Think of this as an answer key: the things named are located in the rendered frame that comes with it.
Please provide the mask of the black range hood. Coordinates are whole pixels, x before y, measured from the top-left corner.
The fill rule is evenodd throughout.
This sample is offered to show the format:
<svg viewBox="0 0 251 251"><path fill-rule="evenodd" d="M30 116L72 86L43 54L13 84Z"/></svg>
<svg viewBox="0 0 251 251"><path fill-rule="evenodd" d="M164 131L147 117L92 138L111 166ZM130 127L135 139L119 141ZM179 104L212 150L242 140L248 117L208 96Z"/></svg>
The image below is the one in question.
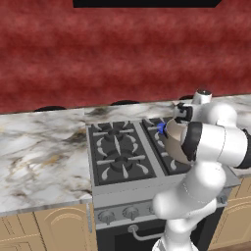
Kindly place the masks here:
<svg viewBox="0 0 251 251"><path fill-rule="evenodd" d="M74 8L215 8L222 0L73 0Z"/></svg>

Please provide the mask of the tan cupboard door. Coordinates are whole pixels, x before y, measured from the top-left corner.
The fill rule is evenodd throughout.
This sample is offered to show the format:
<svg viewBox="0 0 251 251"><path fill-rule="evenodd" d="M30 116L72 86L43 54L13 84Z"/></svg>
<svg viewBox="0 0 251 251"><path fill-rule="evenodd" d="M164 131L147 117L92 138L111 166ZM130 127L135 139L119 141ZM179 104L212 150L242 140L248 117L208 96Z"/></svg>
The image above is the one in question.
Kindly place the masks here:
<svg viewBox="0 0 251 251"><path fill-rule="evenodd" d="M91 203L34 213L47 251L98 251Z"/></svg>
<svg viewBox="0 0 251 251"><path fill-rule="evenodd" d="M215 250L251 241L251 197L229 200L212 237Z"/></svg>
<svg viewBox="0 0 251 251"><path fill-rule="evenodd" d="M0 217L0 251L47 251L34 213Z"/></svg>

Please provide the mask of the grey stove with black grates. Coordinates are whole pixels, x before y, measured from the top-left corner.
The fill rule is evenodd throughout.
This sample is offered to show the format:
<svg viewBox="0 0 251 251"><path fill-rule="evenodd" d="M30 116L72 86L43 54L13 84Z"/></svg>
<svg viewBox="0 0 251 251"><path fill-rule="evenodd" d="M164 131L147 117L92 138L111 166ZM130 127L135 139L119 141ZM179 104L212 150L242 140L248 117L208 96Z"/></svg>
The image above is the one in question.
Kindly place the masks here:
<svg viewBox="0 0 251 251"><path fill-rule="evenodd" d="M109 122L89 125L88 143L93 205L99 229L153 220L148 211L152 198L184 178L190 167L171 158L164 147L164 135L158 124L167 118ZM123 215L129 206L138 209L132 221ZM98 215L111 211L115 219L109 224Z"/></svg>

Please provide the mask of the tan drawer front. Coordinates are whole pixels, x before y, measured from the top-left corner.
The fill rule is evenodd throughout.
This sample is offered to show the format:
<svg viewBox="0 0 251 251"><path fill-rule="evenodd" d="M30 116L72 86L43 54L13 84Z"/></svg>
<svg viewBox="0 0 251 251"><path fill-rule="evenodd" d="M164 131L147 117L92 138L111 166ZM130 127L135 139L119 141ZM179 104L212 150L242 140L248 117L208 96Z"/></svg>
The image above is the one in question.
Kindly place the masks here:
<svg viewBox="0 0 251 251"><path fill-rule="evenodd" d="M241 184L236 186L230 193L228 199L241 199L251 196L251 176L242 178Z"/></svg>

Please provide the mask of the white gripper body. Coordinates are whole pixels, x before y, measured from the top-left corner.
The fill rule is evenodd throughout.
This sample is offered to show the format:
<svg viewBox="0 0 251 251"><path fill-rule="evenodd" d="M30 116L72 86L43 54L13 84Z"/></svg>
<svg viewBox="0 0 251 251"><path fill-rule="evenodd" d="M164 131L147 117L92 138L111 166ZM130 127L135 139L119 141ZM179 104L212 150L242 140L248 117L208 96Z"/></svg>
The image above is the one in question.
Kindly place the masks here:
<svg viewBox="0 0 251 251"><path fill-rule="evenodd" d="M182 108L183 104L182 103L177 103L174 107L173 110L173 118L176 119L181 115L181 108Z"/></svg>

